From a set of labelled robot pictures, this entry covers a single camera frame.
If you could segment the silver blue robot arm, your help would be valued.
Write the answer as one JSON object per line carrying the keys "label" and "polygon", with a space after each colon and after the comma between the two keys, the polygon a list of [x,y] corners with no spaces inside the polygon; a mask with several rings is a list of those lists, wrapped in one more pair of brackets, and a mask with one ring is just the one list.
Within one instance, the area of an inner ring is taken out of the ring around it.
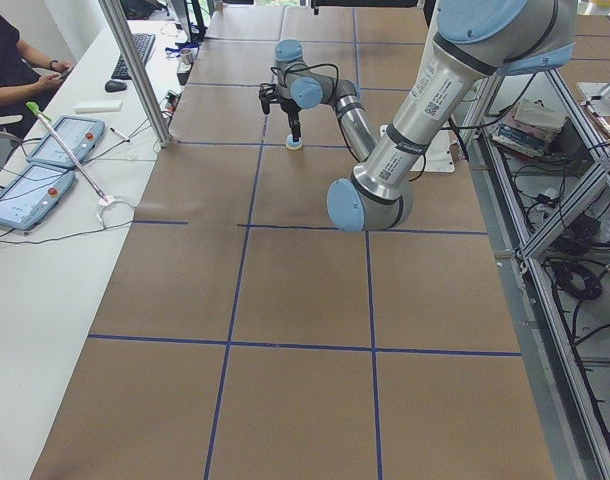
{"label": "silver blue robot arm", "polygon": [[412,208],[409,172],[472,85],[494,74],[513,76],[558,68],[572,56],[577,6],[573,1],[440,1],[437,30],[425,68],[384,134],[371,128],[354,84],[314,73],[299,41],[275,47],[277,81],[259,90],[263,112],[277,103],[300,144],[298,114],[330,106],[358,157],[327,193],[328,216],[343,231],[386,230]]}

